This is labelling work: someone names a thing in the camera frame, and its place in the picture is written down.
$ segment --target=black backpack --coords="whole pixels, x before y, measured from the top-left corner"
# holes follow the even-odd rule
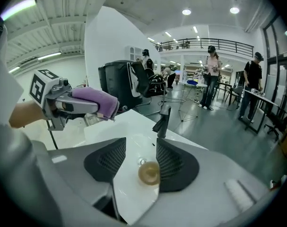
[[[154,63],[151,59],[147,60],[147,68],[154,70]]]

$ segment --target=office chair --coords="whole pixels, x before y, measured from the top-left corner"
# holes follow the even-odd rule
[[[165,83],[164,82],[150,82],[148,79],[148,76],[147,76],[147,72],[144,70],[141,62],[139,62],[139,61],[134,62],[131,66],[133,67],[134,72],[138,78],[138,85],[137,85],[136,91],[141,93],[141,95],[143,97],[150,99],[148,103],[139,104],[136,106],[138,112],[141,113],[140,110],[138,109],[138,107],[144,106],[144,105],[149,105],[152,102],[153,96],[162,95],[162,104],[161,104],[161,106],[162,106],[164,103],[165,95],[166,95]],[[154,87],[155,85],[162,85],[163,90],[154,91],[154,92],[150,91],[151,87]],[[160,112],[160,110],[153,112],[153,113],[150,113],[150,114],[144,114],[144,116],[149,116],[152,114],[156,114],[158,112]]]
[[[234,99],[233,103],[237,99],[237,108],[238,108],[239,102],[240,102],[240,99],[241,99],[241,95],[242,95],[242,91],[243,91],[243,87],[242,86],[239,86],[239,87],[236,87],[236,88],[232,88],[232,90],[229,90],[229,92],[227,94],[227,97],[225,99],[225,102],[227,101],[228,96],[230,94],[232,94],[233,96],[235,96],[235,99]]]
[[[281,119],[279,116],[279,113],[274,114],[273,112],[270,112],[269,114],[267,114],[267,117],[272,121],[272,124],[274,126],[269,126],[268,124],[265,124],[264,127],[269,127],[269,130],[267,131],[267,134],[270,134],[271,132],[274,132],[276,135],[276,140],[277,141],[279,139],[279,134],[276,130],[276,128],[280,131],[280,132],[284,132],[285,129],[287,128],[287,116],[284,119]]]

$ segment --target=railing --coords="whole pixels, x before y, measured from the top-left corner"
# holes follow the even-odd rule
[[[238,54],[253,57],[253,46],[249,44],[213,38],[180,39],[176,41],[155,44],[155,47],[159,52],[180,49],[205,49],[207,51],[209,45],[215,46],[217,50],[235,52]]]

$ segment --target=pink shirt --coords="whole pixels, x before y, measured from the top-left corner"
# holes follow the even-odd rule
[[[206,64],[207,64],[207,71],[205,72],[205,74],[209,74],[211,76],[219,76],[219,70],[217,70],[216,72],[214,72],[213,67],[214,66],[218,66],[218,68],[222,67],[222,62],[220,57],[217,59],[216,56],[214,56],[213,58],[211,58],[211,56],[208,56],[207,60],[206,60]]]

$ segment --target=jeans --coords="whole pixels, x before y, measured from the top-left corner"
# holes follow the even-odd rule
[[[250,87],[245,87],[245,90],[250,91],[251,88]],[[242,104],[241,104],[241,109],[240,109],[240,117],[244,116],[245,114],[245,110],[249,104],[249,102],[251,102],[251,106],[249,109],[249,113],[248,113],[248,118],[252,119],[253,116],[253,111],[255,109],[255,106],[257,104],[258,98],[251,95],[250,93],[244,92],[244,97],[242,99]]]
[[[208,108],[210,106],[217,81],[218,76],[204,75],[204,83],[207,85],[207,87],[204,88],[203,98],[200,102],[202,107],[206,106]]]
[[[176,77],[176,73],[170,75],[168,78],[167,78],[167,87],[168,88],[173,88],[172,85],[173,85],[173,82],[175,80],[175,77]]]

